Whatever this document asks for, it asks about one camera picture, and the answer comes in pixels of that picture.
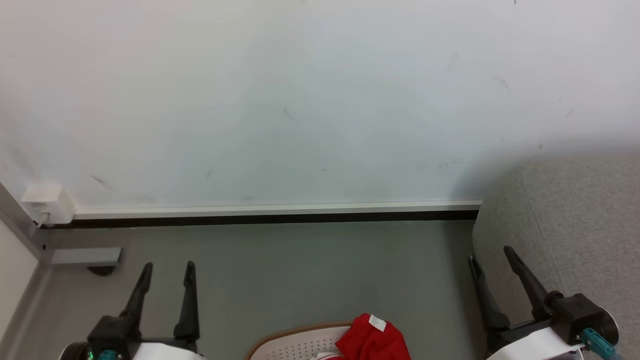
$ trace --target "baseboard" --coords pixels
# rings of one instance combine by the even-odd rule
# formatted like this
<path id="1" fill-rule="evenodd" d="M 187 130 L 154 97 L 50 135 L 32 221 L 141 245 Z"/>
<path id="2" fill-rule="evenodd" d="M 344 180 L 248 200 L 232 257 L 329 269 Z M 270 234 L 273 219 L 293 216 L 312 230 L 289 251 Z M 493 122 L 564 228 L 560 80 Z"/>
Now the baseboard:
<path id="1" fill-rule="evenodd" d="M 393 220 L 473 220 L 480 201 L 382 202 L 294 206 L 79 210 L 70 224 L 46 229 L 275 224 Z"/>
<path id="2" fill-rule="evenodd" d="M 78 209 L 75 220 L 176 218 L 176 217 L 232 217 L 248 215 L 302 215 L 339 213 L 399 213 L 406 211 L 478 210 L 481 200 L 419 201 L 419 202 L 363 202 L 357 204 L 208 206 L 200 208 L 142 208 L 142 209 Z"/>

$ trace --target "teal connector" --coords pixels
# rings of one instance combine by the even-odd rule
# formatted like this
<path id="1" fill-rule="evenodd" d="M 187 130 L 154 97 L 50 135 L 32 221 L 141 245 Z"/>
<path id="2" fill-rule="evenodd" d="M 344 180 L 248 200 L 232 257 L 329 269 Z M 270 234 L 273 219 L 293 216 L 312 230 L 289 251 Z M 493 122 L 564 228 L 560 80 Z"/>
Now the teal connector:
<path id="1" fill-rule="evenodd" d="M 117 360 L 118 356 L 113 350 L 105 350 L 100 354 L 98 360 Z"/>
<path id="2" fill-rule="evenodd" d="M 613 360 L 616 356 L 616 350 L 613 346 L 605 340 L 597 331 L 588 327 L 582 331 L 580 335 L 582 343 L 587 345 L 587 348 L 594 353 L 598 354 L 604 360 Z"/>

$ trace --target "gray cushion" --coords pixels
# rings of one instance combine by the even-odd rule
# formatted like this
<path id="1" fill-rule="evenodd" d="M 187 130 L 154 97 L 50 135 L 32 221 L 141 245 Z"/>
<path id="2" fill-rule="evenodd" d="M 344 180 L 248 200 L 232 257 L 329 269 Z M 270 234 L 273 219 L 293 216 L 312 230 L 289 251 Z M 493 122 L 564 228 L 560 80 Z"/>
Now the gray cushion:
<path id="1" fill-rule="evenodd" d="M 548 291 L 580 292 L 608 310 L 620 329 L 618 351 L 640 359 L 640 156 L 531 162 L 483 202 L 473 237 L 511 323 L 532 316 L 504 245 Z"/>

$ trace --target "power outlet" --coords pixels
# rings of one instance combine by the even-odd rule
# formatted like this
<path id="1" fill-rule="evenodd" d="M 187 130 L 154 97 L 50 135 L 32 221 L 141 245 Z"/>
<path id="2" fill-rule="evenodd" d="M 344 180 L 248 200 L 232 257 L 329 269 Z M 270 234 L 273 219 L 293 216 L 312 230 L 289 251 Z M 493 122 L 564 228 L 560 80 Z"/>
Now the power outlet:
<path id="1" fill-rule="evenodd" d="M 21 203 L 38 224 L 68 224 L 76 213 L 76 206 L 60 185 L 31 185 Z"/>

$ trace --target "white wall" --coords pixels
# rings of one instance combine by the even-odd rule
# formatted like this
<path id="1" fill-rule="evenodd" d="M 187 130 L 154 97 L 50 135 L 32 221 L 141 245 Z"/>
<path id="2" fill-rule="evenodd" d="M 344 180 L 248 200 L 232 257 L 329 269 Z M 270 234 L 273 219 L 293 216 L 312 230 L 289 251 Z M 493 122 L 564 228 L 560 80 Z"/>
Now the white wall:
<path id="1" fill-rule="evenodd" d="M 36 266 L 36 257 L 0 221 L 0 340 Z"/>
<path id="2" fill-rule="evenodd" d="M 81 209 L 482 199 L 640 140 L 640 3 L 5 0 L 0 182 Z"/>

